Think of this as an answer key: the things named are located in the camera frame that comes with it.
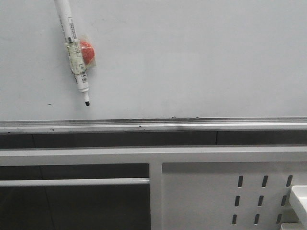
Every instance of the vent slot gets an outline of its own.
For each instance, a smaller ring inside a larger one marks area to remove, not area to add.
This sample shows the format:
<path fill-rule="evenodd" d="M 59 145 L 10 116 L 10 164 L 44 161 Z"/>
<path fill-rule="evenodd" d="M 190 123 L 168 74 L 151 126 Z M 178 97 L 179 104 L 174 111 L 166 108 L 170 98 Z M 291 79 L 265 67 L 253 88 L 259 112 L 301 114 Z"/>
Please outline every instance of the vent slot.
<path fill-rule="evenodd" d="M 258 224 L 259 223 L 259 217 L 260 217 L 260 214 L 256 214 L 255 215 L 254 224 Z"/>
<path fill-rule="evenodd" d="M 232 224 L 233 224 L 233 225 L 236 224 L 236 218 L 237 218 L 237 215 L 234 214 L 234 215 L 232 216 Z"/>
<path fill-rule="evenodd" d="M 282 220 L 282 214 L 279 214 L 276 220 L 276 224 L 280 224 L 281 220 Z"/>
<path fill-rule="evenodd" d="M 243 176 L 239 176 L 238 188 L 241 188 L 243 184 Z"/>
<path fill-rule="evenodd" d="M 259 196 L 258 207 L 261 207 L 261 206 L 262 206 L 263 198 L 264 198 L 264 196 L 262 196 L 262 195 Z"/>
<path fill-rule="evenodd" d="M 268 183 L 268 176 L 264 176 L 262 180 L 262 187 L 265 188 Z"/>
<path fill-rule="evenodd" d="M 286 187 L 290 187 L 291 182 L 292 182 L 292 178 L 293 178 L 292 175 L 288 176 L 288 181 L 287 181 Z"/>
<path fill-rule="evenodd" d="M 237 195 L 237 196 L 236 196 L 236 201 L 235 201 L 235 207 L 238 207 L 238 206 L 239 206 L 239 203 L 240 203 L 240 196 Z"/>
<path fill-rule="evenodd" d="M 281 206 L 284 206 L 285 203 L 286 203 L 286 200 L 287 200 L 287 196 L 284 195 L 283 198 L 282 198 L 282 203 L 280 204 Z"/>

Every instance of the horizontal bar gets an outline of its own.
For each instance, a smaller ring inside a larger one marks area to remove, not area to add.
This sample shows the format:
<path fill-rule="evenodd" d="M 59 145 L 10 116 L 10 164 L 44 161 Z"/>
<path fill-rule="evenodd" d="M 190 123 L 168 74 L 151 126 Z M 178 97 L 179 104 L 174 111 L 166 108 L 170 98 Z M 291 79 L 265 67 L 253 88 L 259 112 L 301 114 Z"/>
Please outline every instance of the horizontal bar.
<path fill-rule="evenodd" d="M 304 130 L 307 118 L 194 118 L 136 120 L 1 121 L 0 134 L 123 131 Z"/>
<path fill-rule="evenodd" d="M 90 186 L 90 185 L 127 185 L 127 184 L 149 184 L 149 178 L 0 181 L 0 187 Z"/>
<path fill-rule="evenodd" d="M 169 162 L 307 162 L 307 146 L 0 150 L 1 166 Z"/>

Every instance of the whiteboard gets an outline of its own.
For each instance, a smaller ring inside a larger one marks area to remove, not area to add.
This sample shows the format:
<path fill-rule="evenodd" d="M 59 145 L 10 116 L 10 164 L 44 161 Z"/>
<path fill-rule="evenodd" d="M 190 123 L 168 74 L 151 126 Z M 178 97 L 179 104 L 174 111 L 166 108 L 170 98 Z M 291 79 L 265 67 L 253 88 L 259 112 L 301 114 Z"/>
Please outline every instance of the whiteboard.
<path fill-rule="evenodd" d="M 53 0 L 0 0 L 0 121 L 307 117 L 305 0 L 71 0 L 91 106 Z"/>

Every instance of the dark panel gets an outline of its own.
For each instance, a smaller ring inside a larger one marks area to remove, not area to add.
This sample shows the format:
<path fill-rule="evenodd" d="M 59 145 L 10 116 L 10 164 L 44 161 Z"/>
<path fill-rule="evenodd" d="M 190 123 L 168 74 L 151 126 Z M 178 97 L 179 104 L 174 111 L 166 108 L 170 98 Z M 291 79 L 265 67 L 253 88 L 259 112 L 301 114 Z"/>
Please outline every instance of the dark panel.
<path fill-rule="evenodd" d="M 40 180 L 39 166 L 0 166 L 0 180 Z"/>
<path fill-rule="evenodd" d="M 42 166 L 44 179 L 99 179 L 149 177 L 149 164 Z"/>
<path fill-rule="evenodd" d="M 56 230 L 150 230 L 148 185 L 48 187 Z"/>
<path fill-rule="evenodd" d="M 39 167 L 0 167 L 1 180 L 41 178 Z M 53 230 L 44 188 L 1 187 L 0 229 Z"/>
<path fill-rule="evenodd" d="M 307 144 L 307 131 L 221 131 L 218 145 L 294 145 Z"/>
<path fill-rule="evenodd" d="M 0 149 L 34 148 L 31 134 L 0 135 Z"/>
<path fill-rule="evenodd" d="M 216 132 L 36 134 L 37 148 L 215 145 Z"/>
<path fill-rule="evenodd" d="M 73 148 L 74 134 L 34 134 L 36 148 Z"/>
<path fill-rule="evenodd" d="M 75 135 L 78 147 L 215 145 L 216 132 L 130 132 Z"/>

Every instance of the whiteboard marker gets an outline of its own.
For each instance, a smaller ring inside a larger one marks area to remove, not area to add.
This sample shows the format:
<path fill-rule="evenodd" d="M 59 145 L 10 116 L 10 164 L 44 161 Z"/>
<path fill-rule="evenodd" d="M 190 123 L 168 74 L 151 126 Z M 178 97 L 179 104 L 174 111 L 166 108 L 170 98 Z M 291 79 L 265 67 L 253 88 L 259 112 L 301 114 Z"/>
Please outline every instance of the whiteboard marker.
<path fill-rule="evenodd" d="M 78 90 L 83 94 L 86 106 L 89 106 L 89 85 L 87 75 L 85 73 L 86 68 L 82 57 L 80 41 L 77 39 L 76 31 L 73 25 L 69 0 L 54 0 L 54 3 L 56 5 L 59 21 L 64 33 L 71 63 L 71 71 L 75 76 Z"/>

